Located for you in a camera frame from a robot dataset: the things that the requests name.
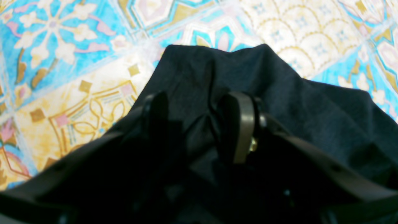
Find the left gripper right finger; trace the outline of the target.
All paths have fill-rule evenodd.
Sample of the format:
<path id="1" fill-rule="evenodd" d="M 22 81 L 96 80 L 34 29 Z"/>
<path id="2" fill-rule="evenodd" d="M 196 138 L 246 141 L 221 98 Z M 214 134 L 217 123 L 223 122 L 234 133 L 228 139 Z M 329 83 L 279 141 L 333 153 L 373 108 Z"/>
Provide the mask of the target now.
<path id="1" fill-rule="evenodd" d="M 397 218 L 397 191 L 367 180 L 294 135 L 260 98 L 229 92 L 218 102 L 220 160 L 248 171 L 288 218 Z"/>

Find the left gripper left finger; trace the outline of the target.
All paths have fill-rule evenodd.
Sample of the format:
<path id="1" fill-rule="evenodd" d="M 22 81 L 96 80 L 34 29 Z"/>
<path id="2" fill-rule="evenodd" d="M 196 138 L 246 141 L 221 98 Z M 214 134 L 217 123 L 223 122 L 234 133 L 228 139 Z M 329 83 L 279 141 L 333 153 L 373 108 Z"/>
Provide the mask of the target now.
<path id="1" fill-rule="evenodd" d="M 1 192 L 1 218 L 99 218 L 128 210 L 134 160 L 155 154 L 155 125 L 167 119 L 166 93 L 147 95 L 102 137 Z"/>

